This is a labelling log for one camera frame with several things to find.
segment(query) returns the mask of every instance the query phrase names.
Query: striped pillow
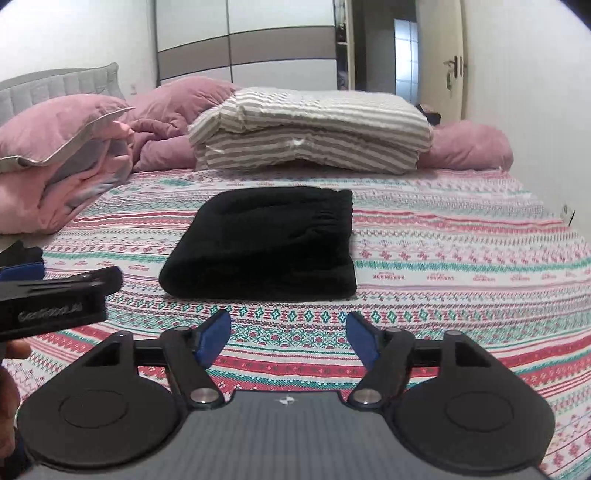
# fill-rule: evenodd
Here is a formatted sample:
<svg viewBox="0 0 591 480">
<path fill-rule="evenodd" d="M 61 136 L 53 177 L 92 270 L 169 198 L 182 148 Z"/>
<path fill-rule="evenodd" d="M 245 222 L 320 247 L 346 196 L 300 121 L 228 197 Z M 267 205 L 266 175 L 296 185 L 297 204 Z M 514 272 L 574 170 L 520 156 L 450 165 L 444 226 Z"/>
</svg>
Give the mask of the striped pillow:
<svg viewBox="0 0 591 480">
<path fill-rule="evenodd" d="M 199 116 L 189 126 L 189 140 L 203 143 L 219 129 L 244 133 L 280 126 L 363 135 L 416 151 L 427 151 L 433 136 L 421 112 L 389 93 L 251 87 Z"/>
<path fill-rule="evenodd" d="M 416 170 L 431 147 L 424 115 L 389 93 L 252 87 L 189 127 L 197 168 L 254 168 L 303 158 L 358 171 Z"/>
<path fill-rule="evenodd" d="M 274 127 L 244 134 L 219 131 L 195 147 L 196 170 L 257 168 L 304 159 L 355 171 L 402 174 L 417 169 L 418 152 L 359 135 Z"/>
</svg>

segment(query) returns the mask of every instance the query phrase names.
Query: blue clip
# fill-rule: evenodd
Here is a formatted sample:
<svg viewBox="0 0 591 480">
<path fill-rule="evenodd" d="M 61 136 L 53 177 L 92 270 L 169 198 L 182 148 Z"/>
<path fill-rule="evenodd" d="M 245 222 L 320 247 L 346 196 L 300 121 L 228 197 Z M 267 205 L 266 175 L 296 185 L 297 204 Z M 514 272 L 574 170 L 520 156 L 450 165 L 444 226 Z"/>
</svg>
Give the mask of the blue clip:
<svg viewBox="0 0 591 480">
<path fill-rule="evenodd" d="M 376 334 L 379 333 L 357 312 L 347 315 L 347 340 L 367 370 L 374 367 L 379 358 L 379 345 Z"/>
<path fill-rule="evenodd" d="M 43 277 L 45 277 L 43 262 L 0 268 L 0 281 L 43 280 Z"/>
<path fill-rule="evenodd" d="M 215 359 L 226 346 L 232 332 L 232 318 L 226 310 L 219 310 L 198 328 L 195 360 L 203 368 L 213 365 Z"/>
</svg>

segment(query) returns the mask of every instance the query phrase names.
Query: door handle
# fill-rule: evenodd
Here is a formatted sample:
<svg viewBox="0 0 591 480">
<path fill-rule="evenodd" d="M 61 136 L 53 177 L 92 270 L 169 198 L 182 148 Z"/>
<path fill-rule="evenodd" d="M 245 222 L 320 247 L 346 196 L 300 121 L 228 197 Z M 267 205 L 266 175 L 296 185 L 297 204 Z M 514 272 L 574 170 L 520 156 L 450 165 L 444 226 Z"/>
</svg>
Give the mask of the door handle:
<svg viewBox="0 0 591 480">
<path fill-rule="evenodd" d="M 453 57 L 453 60 L 448 60 L 443 62 L 444 65 L 453 68 L 453 76 L 457 78 L 457 55 Z"/>
</svg>

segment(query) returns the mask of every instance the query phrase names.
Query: white wall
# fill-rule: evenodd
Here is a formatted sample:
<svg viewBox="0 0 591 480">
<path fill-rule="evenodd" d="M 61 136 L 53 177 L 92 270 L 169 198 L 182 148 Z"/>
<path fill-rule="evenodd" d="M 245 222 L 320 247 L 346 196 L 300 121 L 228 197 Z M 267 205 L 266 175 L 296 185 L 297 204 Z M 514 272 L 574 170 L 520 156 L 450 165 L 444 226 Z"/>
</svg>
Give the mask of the white wall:
<svg viewBox="0 0 591 480">
<path fill-rule="evenodd" d="M 558 0 L 464 0 L 466 117 L 503 130 L 511 174 L 591 241 L 591 31 Z"/>
<path fill-rule="evenodd" d="M 0 80 L 116 61 L 129 97 L 155 87 L 151 0 L 13 0 L 0 11 Z"/>
</svg>

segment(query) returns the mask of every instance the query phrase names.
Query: patterned bed sheet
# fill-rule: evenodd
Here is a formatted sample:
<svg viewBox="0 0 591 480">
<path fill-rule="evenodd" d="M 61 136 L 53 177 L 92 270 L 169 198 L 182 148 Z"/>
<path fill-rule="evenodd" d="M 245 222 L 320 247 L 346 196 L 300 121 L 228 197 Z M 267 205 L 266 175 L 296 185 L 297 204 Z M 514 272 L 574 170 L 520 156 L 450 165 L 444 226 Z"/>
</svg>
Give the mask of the patterned bed sheet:
<svg viewBox="0 0 591 480">
<path fill-rule="evenodd" d="M 353 191 L 354 298 L 227 304 L 164 294 L 158 273 L 205 201 L 228 189 L 287 185 Z M 421 338 L 466 332 L 552 406 L 556 433 L 543 470 L 570 480 L 591 468 L 591 251 L 507 173 L 140 173 L 56 234 L 44 258 L 50 277 L 118 265 L 125 282 L 108 300 L 107 322 L 36 337 L 29 360 L 8 364 L 24 397 L 114 331 L 153 338 L 221 308 L 233 331 L 210 374 L 227 396 L 237 388 L 347 395 L 364 374 L 344 330 L 357 310 Z M 165 382 L 161 368 L 141 374 Z M 415 370 L 411 382 L 433 374 Z"/>
</svg>

